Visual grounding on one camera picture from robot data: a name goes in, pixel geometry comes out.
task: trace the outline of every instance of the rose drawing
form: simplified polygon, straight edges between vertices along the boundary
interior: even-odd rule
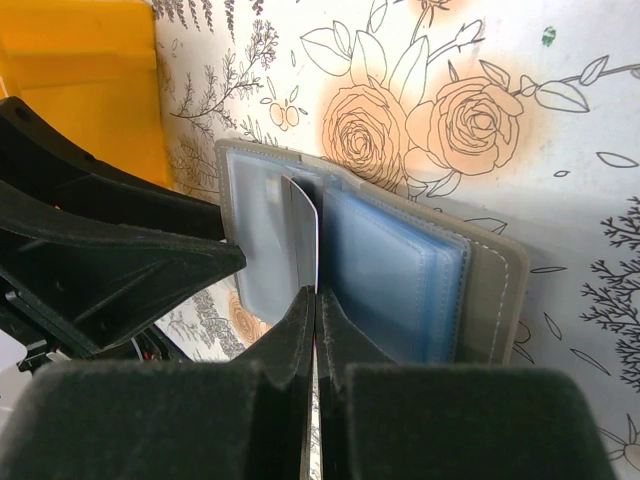
[[[269,330],[266,323],[261,322],[242,307],[240,299],[233,293],[229,296],[229,317],[240,339],[249,345],[255,343]]]
[[[454,170],[481,175],[504,166],[518,144],[519,100],[484,77],[445,85],[435,103],[414,108],[406,123],[413,143],[404,157],[405,173],[418,181]]]
[[[327,157],[364,180],[393,189],[403,177],[409,149],[406,114],[373,78],[369,85],[341,88],[324,116],[322,144]]]

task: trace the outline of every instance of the card holder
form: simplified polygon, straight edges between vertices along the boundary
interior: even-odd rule
[[[337,185],[336,188],[350,192],[422,231],[439,235],[438,238],[448,238],[449,242],[459,245],[466,244],[467,253],[466,256],[463,254],[460,278],[464,278],[465,272],[468,273],[466,285],[461,282],[462,288],[457,293],[460,322],[455,361],[508,363],[528,273],[528,260],[519,244],[463,220],[409,202],[327,160],[241,140],[220,140],[216,142],[215,151],[225,234],[230,243],[239,244],[241,248],[236,238],[235,212],[231,201],[233,192],[230,191],[228,157],[233,154],[253,156],[259,162],[284,167],[293,177],[306,177],[305,180],[316,192],[320,186],[326,189]],[[322,192],[316,202],[321,212]],[[245,298],[248,292],[243,291],[242,285],[239,285],[239,289],[241,299],[248,307]]]
[[[337,189],[323,221],[322,278],[347,317],[396,361],[451,361],[462,249]]]

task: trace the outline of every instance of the black plastic bracket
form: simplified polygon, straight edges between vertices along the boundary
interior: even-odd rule
[[[228,364],[45,369],[2,438],[2,478],[306,479],[314,325],[324,479],[614,480],[567,377],[397,365],[310,287]]]
[[[128,341],[244,268],[215,205],[95,160],[17,98],[0,101],[0,308],[73,356]]]

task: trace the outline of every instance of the yellow plastic box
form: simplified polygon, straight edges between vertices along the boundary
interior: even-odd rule
[[[144,2],[0,0],[0,98],[8,95],[96,158],[171,188]]]

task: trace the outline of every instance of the floral wallpaper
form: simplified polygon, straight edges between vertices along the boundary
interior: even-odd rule
[[[216,202],[213,142],[244,138],[521,242],[512,363],[572,376],[618,475],[640,478],[637,2],[149,3],[177,189]],[[269,328],[230,280],[160,325],[202,360]]]

